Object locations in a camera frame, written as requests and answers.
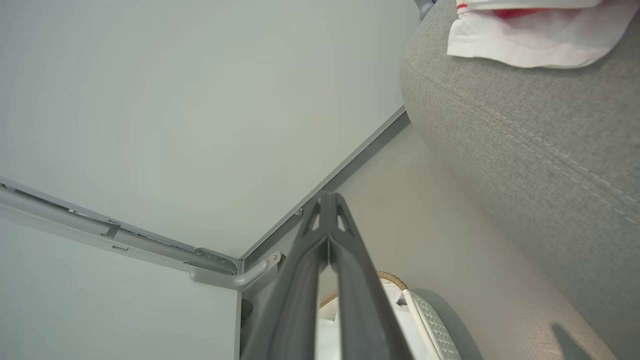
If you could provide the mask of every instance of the gray upholstery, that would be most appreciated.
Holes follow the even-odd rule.
[[[621,359],[640,356],[640,18],[583,69],[446,55],[440,0],[401,68],[407,114]]]

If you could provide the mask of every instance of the white cloth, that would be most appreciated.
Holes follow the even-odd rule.
[[[578,2],[569,0],[566,6]],[[459,8],[459,18],[449,32],[448,55],[488,58],[515,67],[560,69],[583,67],[606,55],[640,5],[638,0],[603,0],[589,8],[551,9],[503,19],[491,11],[473,10],[475,3],[509,4],[476,0],[467,9]],[[519,8],[528,8],[527,3],[537,8],[545,1],[523,0]]]

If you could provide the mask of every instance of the gray metal bar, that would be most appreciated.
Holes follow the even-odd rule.
[[[3,186],[0,186],[0,204],[88,234],[104,236],[109,240],[126,246],[176,259],[183,263],[221,274],[237,275],[243,271],[243,264],[240,263],[240,265],[238,265],[238,261],[235,259],[230,259],[205,249],[196,249],[199,251],[192,252],[155,239],[134,234],[126,229],[120,228],[118,224],[110,224],[92,219],[88,216],[78,215],[77,213],[70,212],[63,206],[57,206],[38,197]]]
[[[221,274],[234,275],[239,273],[236,265],[230,261],[224,261],[224,259],[222,259],[222,261],[213,261],[209,258],[198,255],[195,252],[165,245],[142,235],[130,233],[124,229],[118,230],[113,237],[113,241]]]
[[[111,228],[111,224],[70,213],[65,208],[57,207],[2,186],[0,186],[0,204],[94,235],[105,235]]]
[[[281,258],[282,254],[280,251],[276,251],[270,257],[260,261],[242,275],[222,275],[209,270],[194,269],[191,271],[191,279],[204,284],[244,291],[255,283],[261,276],[278,266]]]
[[[24,195],[32,200],[35,201],[39,201],[39,202],[43,202],[46,205],[52,206],[53,208],[56,208],[58,210],[63,210],[65,211],[66,209],[73,209],[76,211],[76,216],[78,216],[78,213],[82,213],[85,215],[85,217],[89,218],[90,220],[94,220],[97,221],[98,223],[105,223],[107,225],[119,225],[120,229],[124,229],[126,231],[129,231],[131,233],[135,233],[135,234],[141,234],[144,237],[156,241],[158,243],[162,243],[164,245],[167,245],[169,249],[182,249],[188,252],[198,252],[199,250],[205,250],[205,255],[204,258],[209,258],[207,259],[203,259],[202,261],[208,262],[209,260],[212,262],[224,262],[224,266],[223,268],[227,267],[227,263],[232,264],[229,265],[229,267],[232,269],[232,271],[234,272],[234,274],[241,274],[244,270],[244,261],[239,260],[239,259],[235,259],[232,258],[230,256],[224,255],[224,254],[220,254],[217,253],[215,251],[212,250],[206,250],[206,249],[199,249],[196,248],[194,246],[185,244],[185,243],[181,243],[179,241],[175,241],[173,239],[169,239],[166,238],[164,236],[161,236],[159,234],[155,234],[155,233],[151,233],[150,231],[146,231],[144,229],[140,229],[139,227],[135,227],[132,224],[127,224],[125,222],[119,221],[118,219],[114,219],[112,217],[106,217],[102,214],[96,213],[90,209],[86,209],[83,208],[81,206],[78,206],[77,204],[71,204],[69,202],[64,201],[63,199],[58,199],[56,197],[50,196],[46,193],[40,192],[34,188],[30,188],[28,186],[24,186],[23,184],[20,183],[16,183],[15,181],[12,181],[11,179],[7,179],[5,177],[0,176],[0,184],[5,185],[6,187],[9,188],[14,188],[16,190],[18,190],[18,193],[20,195]],[[52,220],[55,221],[49,217],[44,217],[48,220]],[[76,226],[76,225],[69,225],[70,227],[73,227],[75,229],[80,229],[82,230],[80,227]],[[107,237],[108,238],[112,238],[113,236],[113,232],[111,234],[108,234]]]

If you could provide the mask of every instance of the white panel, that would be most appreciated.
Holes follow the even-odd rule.
[[[0,176],[238,257],[402,105],[410,0],[0,4]]]
[[[1,359],[233,359],[238,292],[0,218]]]

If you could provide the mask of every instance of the beige floor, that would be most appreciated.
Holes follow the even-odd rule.
[[[338,192],[376,268],[400,277],[438,311],[464,360],[614,359],[565,297],[448,178],[411,125]],[[296,230],[273,250],[288,253]],[[320,297],[336,284],[328,268]],[[243,342],[272,287],[249,297],[255,310]]]

